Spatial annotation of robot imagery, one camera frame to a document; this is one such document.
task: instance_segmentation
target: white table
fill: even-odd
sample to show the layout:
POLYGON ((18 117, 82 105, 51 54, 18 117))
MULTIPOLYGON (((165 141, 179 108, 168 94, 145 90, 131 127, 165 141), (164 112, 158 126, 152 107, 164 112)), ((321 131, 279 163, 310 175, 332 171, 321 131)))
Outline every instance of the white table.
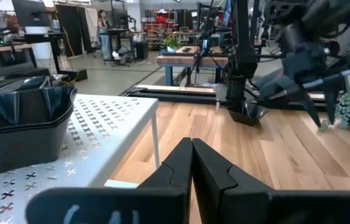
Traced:
POLYGON ((26 223, 27 202, 43 190, 102 187, 150 119, 159 166, 156 99, 77 95, 74 103, 57 161, 0 174, 0 224, 26 223))

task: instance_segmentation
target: concrete floor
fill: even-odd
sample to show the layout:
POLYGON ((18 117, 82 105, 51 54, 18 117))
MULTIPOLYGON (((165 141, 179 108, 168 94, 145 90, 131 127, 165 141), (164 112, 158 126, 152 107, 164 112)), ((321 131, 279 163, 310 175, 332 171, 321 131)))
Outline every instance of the concrete floor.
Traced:
MULTIPOLYGON (((130 67, 112 66, 110 62, 103 63, 99 57, 93 54, 84 57, 60 58, 62 70, 71 70, 71 68, 85 68, 88 72, 88 79, 77 82, 79 93, 92 95, 119 95, 126 89, 136 83, 144 85, 154 85, 157 82, 163 83, 165 69, 156 64, 155 58, 158 52, 150 52, 146 64, 132 63, 130 67)), ((48 67, 51 72, 55 73, 53 59, 37 60, 39 67, 48 67)), ((256 70, 256 77, 263 77, 265 74, 273 72, 282 66, 281 61, 274 60, 271 62, 259 63, 256 70)), ((174 67, 174 76, 182 71, 182 67, 174 67)), ((213 70, 201 70, 199 84, 210 82, 214 77, 213 70)))

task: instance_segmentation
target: gray floor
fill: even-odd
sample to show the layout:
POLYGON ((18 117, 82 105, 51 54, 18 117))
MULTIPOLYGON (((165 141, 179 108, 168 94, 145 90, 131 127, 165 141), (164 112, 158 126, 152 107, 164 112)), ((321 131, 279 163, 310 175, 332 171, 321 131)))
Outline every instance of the gray floor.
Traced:
MULTIPOLYGON (((76 83, 79 93, 93 95, 119 95, 135 83, 144 85, 164 84, 165 69, 160 68, 156 64, 155 58, 157 56, 157 52, 150 52, 146 64, 133 63, 130 67, 125 67, 112 66, 110 62, 104 64, 101 58, 94 57, 93 54, 90 54, 84 57, 72 58, 70 60, 60 58, 60 66, 63 70, 71 70, 71 68, 87 69, 88 79, 76 83)), ((48 67, 51 72, 56 72, 53 59, 37 60, 37 63, 39 67, 48 67)), ((255 76, 263 77, 281 66, 282 64, 280 60, 259 63, 255 76)), ((178 72, 181 72, 182 69, 182 67, 174 67, 174 76, 178 72)), ((201 70, 200 81, 196 84, 209 86, 209 83, 212 82, 213 78, 213 70, 201 70)), ((195 83, 195 73, 192 75, 191 82, 192 84, 195 83)))

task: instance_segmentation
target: white perforated tabletop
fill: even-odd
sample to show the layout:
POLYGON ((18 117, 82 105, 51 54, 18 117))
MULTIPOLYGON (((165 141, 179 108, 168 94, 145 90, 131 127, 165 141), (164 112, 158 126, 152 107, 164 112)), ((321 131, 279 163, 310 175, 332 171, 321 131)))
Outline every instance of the white perforated tabletop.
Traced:
POLYGON ((120 96, 77 95, 74 104, 57 161, 0 174, 0 224, 26 223, 27 202, 43 190, 102 187, 158 108, 120 96))

